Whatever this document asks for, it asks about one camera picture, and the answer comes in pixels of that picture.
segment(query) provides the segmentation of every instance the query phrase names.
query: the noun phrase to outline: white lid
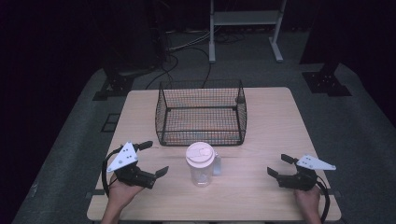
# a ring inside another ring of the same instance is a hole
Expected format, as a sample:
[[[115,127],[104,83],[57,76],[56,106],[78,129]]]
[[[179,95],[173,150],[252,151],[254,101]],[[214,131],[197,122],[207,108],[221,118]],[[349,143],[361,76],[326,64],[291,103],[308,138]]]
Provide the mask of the white lid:
[[[213,147],[205,142],[196,142],[186,151],[186,160],[192,167],[204,168],[215,159]]]

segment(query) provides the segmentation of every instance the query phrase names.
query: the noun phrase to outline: wire mesh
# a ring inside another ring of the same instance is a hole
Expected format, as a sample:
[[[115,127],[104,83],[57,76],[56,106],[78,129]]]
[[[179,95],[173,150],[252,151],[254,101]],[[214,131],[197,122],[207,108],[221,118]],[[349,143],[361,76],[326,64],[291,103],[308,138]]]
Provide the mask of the wire mesh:
[[[163,146],[241,145],[247,118],[241,80],[160,83],[155,126]]]

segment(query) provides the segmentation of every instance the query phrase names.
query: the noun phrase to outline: gray carpet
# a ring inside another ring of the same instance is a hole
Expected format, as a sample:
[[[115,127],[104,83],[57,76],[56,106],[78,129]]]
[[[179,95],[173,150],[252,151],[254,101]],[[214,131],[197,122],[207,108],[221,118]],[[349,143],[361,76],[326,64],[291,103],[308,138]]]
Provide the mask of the gray carpet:
[[[217,62],[211,65],[209,78],[239,78],[245,87],[288,87],[319,157],[337,166],[326,175],[337,192],[343,218],[348,223],[393,223],[395,128],[359,77],[343,65],[335,75],[352,96],[311,93],[302,72],[318,71],[321,64],[299,64],[308,33],[279,35],[283,63],[275,61],[268,36],[246,35],[234,44],[216,45]],[[173,34],[170,40],[178,46],[196,37]],[[207,44],[194,47],[207,52]],[[176,68],[169,72],[173,80],[205,78],[209,64],[200,50],[184,49],[173,55],[178,58]],[[170,69],[175,62],[170,57],[163,67]],[[145,89],[162,72],[136,78],[133,90]],[[159,81],[168,78],[162,76],[148,88],[158,89]],[[120,113],[125,101],[125,97],[92,100],[105,80],[103,70],[92,75],[36,178],[36,192],[27,196],[13,223],[91,223],[86,217],[90,195],[112,138],[112,133],[101,130],[108,114]]]

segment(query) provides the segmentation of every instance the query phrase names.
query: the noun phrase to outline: dark background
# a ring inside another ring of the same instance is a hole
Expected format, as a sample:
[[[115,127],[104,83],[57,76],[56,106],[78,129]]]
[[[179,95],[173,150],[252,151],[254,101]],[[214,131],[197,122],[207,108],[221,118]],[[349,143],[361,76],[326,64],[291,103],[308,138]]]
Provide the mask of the dark background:
[[[161,62],[158,18],[148,6],[151,1],[143,2],[122,7],[124,13],[133,12],[129,18],[114,13],[114,1],[0,2],[4,174],[0,222],[14,218],[81,90],[103,67],[104,59],[139,69]],[[160,8],[164,30],[207,29],[208,1],[164,2],[167,6]],[[241,2],[230,4],[235,10],[278,6],[278,1]],[[219,0],[217,8],[227,4]],[[394,5],[392,1],[292,0],[282,24],[284,31],[312,28],[302,63],[323,63],[336,52],[393,124]]]

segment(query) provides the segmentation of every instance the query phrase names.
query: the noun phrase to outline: hand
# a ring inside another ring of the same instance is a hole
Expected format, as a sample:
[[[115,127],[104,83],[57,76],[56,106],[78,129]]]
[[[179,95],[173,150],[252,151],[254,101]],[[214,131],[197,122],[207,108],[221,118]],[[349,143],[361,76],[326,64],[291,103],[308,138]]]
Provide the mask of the hand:
[[[320,189],[314,186],[310,190],[294,190],[294,198],[300,208],[303,217],[308,224],[320,224],[320,216],[318,211],[320,200]]]
[[[109,186],[107,207],[102,218],[103,224],[118,223],[122,209],[144,189],[140,186],[128,186],[115,179],[115,175],[110,178],[112,184]]]

